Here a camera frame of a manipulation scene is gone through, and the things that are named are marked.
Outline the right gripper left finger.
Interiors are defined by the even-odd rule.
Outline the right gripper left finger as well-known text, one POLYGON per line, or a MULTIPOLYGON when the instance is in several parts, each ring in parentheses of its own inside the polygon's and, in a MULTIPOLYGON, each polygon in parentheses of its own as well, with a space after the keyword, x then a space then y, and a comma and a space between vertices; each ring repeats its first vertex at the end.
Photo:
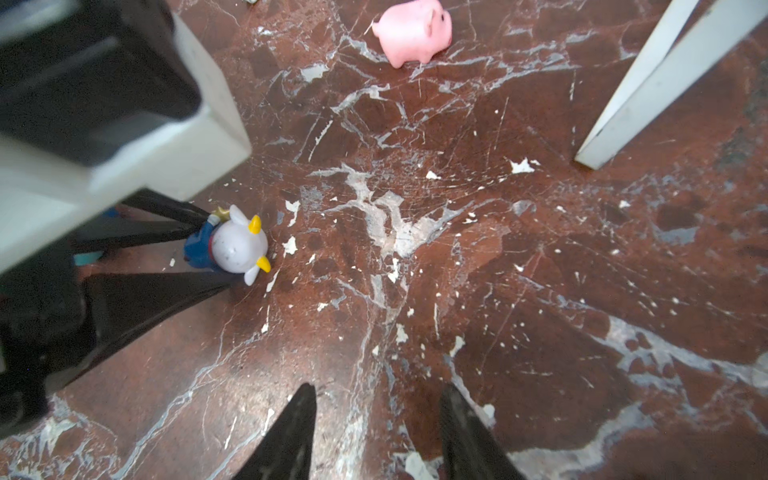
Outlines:
POLYGON ((303 383, 233 480, 310 478, 316 389, 303 383))

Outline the white hooded blue cat figurine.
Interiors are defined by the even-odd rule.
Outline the white hooded blue cat figurine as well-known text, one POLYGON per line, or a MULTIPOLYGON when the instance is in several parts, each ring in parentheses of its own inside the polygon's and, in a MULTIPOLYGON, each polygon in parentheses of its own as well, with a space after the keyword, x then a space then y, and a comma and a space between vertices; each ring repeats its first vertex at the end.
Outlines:
POLYGON ((242 274, 246 285, 270 273, 268 239, 258 215, 247 217, 236 205, 211 213, 184 244, 184 260, 193 268, 242 274))

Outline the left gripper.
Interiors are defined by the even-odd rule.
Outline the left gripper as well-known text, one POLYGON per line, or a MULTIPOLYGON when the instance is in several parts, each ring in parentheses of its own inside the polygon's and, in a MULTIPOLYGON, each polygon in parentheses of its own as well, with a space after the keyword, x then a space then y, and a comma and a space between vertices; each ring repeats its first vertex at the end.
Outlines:
POLYGON ((48 396, 166 319, 237 283, 225 272, 98 274, 77 278, 74 254, 185 240, 209 213, 142 189, 1 274, 1 436, 48 412, 48 396))

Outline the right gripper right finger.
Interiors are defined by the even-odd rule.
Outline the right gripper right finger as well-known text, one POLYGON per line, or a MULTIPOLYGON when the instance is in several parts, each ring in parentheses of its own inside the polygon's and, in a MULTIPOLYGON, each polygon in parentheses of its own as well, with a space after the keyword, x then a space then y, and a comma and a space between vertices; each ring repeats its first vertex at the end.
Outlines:
POLYGON ((439 409, 447 479, 525 479, 454 385, 442 391, 439 409))

